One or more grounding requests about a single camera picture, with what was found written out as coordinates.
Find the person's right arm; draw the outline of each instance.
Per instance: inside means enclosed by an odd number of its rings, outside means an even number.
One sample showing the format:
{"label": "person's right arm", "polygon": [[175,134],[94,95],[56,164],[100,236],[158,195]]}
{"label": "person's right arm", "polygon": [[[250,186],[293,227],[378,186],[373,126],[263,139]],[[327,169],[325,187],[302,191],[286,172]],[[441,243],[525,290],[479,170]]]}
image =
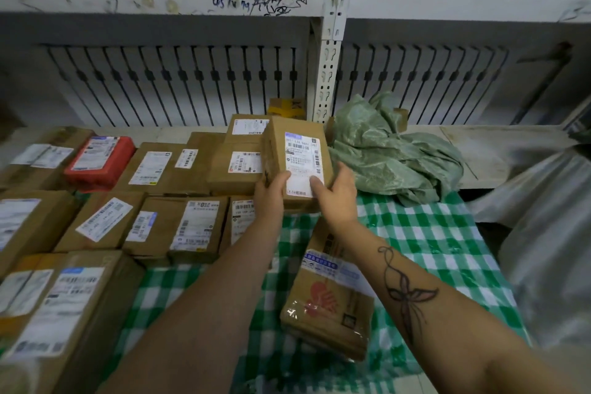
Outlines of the person's right arm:
{"label": "person's right arm", "polygon": [[569,394],[561,377],[476,302],[404,257],[357,219],[355,176],[312,177],[322,214],[439,393]]}

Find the hand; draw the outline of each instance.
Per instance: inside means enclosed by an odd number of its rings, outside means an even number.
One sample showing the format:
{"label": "hand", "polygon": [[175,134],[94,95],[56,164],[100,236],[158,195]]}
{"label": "hand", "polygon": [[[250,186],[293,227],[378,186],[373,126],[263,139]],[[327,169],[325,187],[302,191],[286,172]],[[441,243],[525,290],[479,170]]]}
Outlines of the hand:
{"label": "hand", "polygon": [[318,198],[320,210],[333,233],[336,233],[342,225],[348,222],[357,222],[355,175],[342,162],[338,163],[338,167],[339,174],[332,190],[327,189],[322,181],[315,176],[310,178],[312,191]]}
{"label": "hand", "polygon": [[291,176],[291,172],[285,171],[277,174],[275,179],[265,187],[260,179],[255,185],[255,215],[266,224],[278,224],[281,227],[283,220],[283,188]]}

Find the white shipping label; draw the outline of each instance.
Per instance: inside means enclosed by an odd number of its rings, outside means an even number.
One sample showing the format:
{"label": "white shipping label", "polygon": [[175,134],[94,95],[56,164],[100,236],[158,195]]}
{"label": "white shipping label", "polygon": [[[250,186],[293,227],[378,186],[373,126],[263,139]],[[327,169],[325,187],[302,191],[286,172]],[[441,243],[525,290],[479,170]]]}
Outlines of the white shipping label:
{"label": "white shipping label", "polygon": [[26,218],[41,202],[38,198],[0,201],[0,251],[4,249]]}
{"label": "white shipping label", "polygon": [[60,164],[70,156],[73,148],[56,147],[51,145],[41,156],[39,156],[35,162],[31,164],[31,167],[36,168],[58,168]]}
{"label": "white shipping label", "polygon": [[195,162],[195,158],[197,157],[197,153],[199,150],[191,150],[190,148],[184,148],[181,151],[181,155],[177,159],[177,163],[174,165],[175,168],[191,168],[193,166],[193,162]]}
{"label": "white shipping label", "polygon": [[119,137],[95,136],[92,137],[84,151],[72,166],[72,170],[100,170],[105,166],[111,153],[117,146]]}
{"label": "white shipping label", "polygon": [[103,267],[64,269],[9,351],[8,358],[60,355],[103,270]]}
{"label": "white shipping label", "polygon": [[262,173],[261,153],[233,151],[228,173]]}
{"label": "white shipping label", "polygon": [[132,178],[131,185],[156,185],[166,168],[172,153],[170,151],[148,151]]}
{"label": "white shipping label", "polygon": [[140,211],[137,218],[134,221],[134,225],[131,226],[131,231],[127,234],[127,241],[146,241],[154,221],[156,221],[156,212]]}
{"label": "white shipping label", "polygon": [[0,285],[0,313],[8,310],[32,273],[33,271],[17,271],[6,276]]}
{"label": "white shipping label", "polygon": [[255,203],[252,199],[232,202],[232,244],[238,241],[254,220]]}
{"label": "white shipping label", "polygon": [[285,133],[285,169],[291,172],[286,184],[287,194],[312,198],[310,177],[316,176],[324,182],[320,140]]}
{"label": "white shipping label", "polygon": [[233,136],[259,135],[267,127],[268,119],[236,119],[232,128]]}
{"label": "white shipping label", "polygon": [[25,151],[13,159],[11,163],[17,165],[31,165],[50,147],[48,143],[34,143],[26,147]]}
{"label": "white shipping label", "polygon": [[301,261],[301,267],[323,278],[332,279],[337,284],[366,296],[377,297],[359,268],[350,262],[345,262],[342,259],[314,249],[306,249],[304,259]]}
{"label": "white shipping label", "polygon": [[118,198],[111,200],[95,212],[92,217],[76,228],[76,232],[94,242],[100,241],[134,207]]}
{"label": "white shipping label", "polygon": [[189,201],[170,248],[177,251],[205,250],[219,206],[219,201]]}
{"label": "white shipping label", "polygon": [[43,290],[45,290],[45,286],[52,274],[52,269],[35,271],[29,280],[26,281],[25,286],[20,290],[17,297],[12,301],[10,308],[8,308],[8,316],[28,315],[33,310],[33,307],[35,307]]}

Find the person's left hand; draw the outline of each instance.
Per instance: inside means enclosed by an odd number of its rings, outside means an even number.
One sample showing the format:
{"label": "person's left hand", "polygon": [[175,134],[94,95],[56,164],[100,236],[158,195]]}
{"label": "person's left hand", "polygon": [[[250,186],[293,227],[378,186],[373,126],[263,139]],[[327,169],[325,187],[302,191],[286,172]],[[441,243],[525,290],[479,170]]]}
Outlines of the person's left hand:
{"label": "person's left hand", "polygon": [[290,176],[290,171],[277,174],[269,187],[265,187],[262,179],[256,183],[254,196],[256,219],[264,221],[265,224],[281,227],[283,220],[282,191]]}

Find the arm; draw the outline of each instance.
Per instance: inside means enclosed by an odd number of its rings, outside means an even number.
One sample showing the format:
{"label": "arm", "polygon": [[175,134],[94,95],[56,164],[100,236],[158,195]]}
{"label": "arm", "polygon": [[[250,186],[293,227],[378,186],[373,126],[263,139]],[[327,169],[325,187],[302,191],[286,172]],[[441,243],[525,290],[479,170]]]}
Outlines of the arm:
{"label": "arm", "polygon": [[495,316],[361,225],[355,176],[339,166],[332,190],[311,180],[322,213],[440,393],[573,392]]}
{"label": "arm", "polygon": [[269,188],[257,183],[255,221],[150,326],[100,394],[229,391],[277,247],[289,176],[279,174]]}

